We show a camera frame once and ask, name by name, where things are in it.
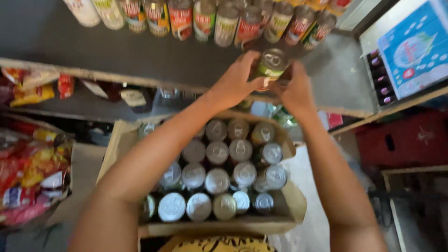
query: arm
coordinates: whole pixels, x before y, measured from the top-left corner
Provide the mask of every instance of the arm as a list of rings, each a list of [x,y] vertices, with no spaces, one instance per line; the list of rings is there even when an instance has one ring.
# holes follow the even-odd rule
[[[332,251],[387,251],[376,218],[357,177],[323,127],[311,81],[299,62],[287,87],[269,87],[302,126],[317,191],[330,224]]]
[[[247,83],[257,52],[232,64],[218,82],[118,160],[98,183],[80,215],[70,251],[136,251],[138,203],[177,155],[216,113],[237,105],[263,85]]]

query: hand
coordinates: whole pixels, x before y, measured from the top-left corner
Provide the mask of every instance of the hand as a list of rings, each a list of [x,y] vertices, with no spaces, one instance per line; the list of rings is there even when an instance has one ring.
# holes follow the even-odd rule
[[[285,72],[287,75],[291,71],[291,81],[288,85],[273,82],[269,85],[269,90],[278,95],[291,115],[299,122],[303,122],[311,115],[310,113],[317,114],[311,80],[301,62],[294,61],[289,67],[290,69]]]
[[[250,93],[264,84],[265,77],[258,77],[247,82],[250,68],[257,63],[258,58],[260,53],[256,51],[248,51],[241,55],[203,96],[206,96],[219,111],[242,102]]]

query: blue carton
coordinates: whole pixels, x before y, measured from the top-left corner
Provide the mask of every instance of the blue carton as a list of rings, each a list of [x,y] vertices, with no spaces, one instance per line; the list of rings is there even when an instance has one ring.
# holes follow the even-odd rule
[[[397,99],[448,76],[448,0],[429,0],[378,39]]]

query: white can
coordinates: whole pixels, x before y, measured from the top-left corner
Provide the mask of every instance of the white can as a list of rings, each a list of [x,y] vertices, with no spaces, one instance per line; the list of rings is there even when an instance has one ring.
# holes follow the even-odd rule
[[[82,26],[94,27],[101,22],[90,0],[64,0],[64,2]]]
[[[115,0],[92,0],[104,25],[112,30],[118,30],[125,25],[125,19]]]

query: open cardboard box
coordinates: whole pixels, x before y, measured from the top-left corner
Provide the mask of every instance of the open cardboard box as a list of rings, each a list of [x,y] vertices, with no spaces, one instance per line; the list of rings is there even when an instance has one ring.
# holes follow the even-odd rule
[[[137,122],[117,121],[104,156],[103,165],[97,182],[117,159],[125,155],[138,141],[137,129],[142,122],[158,123],[169,115],[149,117]],[[272,123],[276,127],[276,142],[281,144],[283,159],[295,156],[296,149],[289,139],[287,132],[274,120],[257,117],[251,114],[226,110],[215,118],[229,121],[232,118],[243,118],[250,124],[260,121]],[[274,198],[274,213],[266,216],[237,216],[230,221],[205,222],[171,222],[148,223],[139,226],[140,238],[168,235],[212,235],[212,234],[278,234],[284,233],[302,223],[306,212],[306,199],[302,192],[289,180],[281,191],[271,191]]]

